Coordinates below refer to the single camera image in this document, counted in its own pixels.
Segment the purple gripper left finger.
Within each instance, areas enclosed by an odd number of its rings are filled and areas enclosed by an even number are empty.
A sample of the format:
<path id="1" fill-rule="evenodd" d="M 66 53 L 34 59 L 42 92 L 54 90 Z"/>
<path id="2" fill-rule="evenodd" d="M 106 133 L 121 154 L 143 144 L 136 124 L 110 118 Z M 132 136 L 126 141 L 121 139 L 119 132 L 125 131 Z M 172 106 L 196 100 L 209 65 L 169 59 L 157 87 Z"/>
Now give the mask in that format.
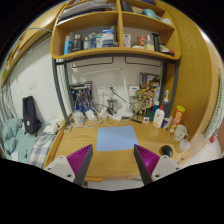
<path id="1" fill-rule="evenodd" d="M 59 156 L 44 168 L 56 176 L 82 186 L 93 156 L 93 145 L 85 146 L 69 156 Z"/>

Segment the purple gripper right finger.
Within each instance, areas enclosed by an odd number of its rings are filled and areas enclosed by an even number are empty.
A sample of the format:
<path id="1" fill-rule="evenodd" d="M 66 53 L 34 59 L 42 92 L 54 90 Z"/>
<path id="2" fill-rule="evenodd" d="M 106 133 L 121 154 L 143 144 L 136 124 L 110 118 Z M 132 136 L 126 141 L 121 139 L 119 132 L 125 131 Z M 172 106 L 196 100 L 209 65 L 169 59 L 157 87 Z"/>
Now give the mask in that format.
<path id="1" fill-rule="evenodd" d="M 134 145 L 134 157 L 144 185 L 180 170 L 180 166 L 168 155 L 158 156 L 139 145 Z"/>

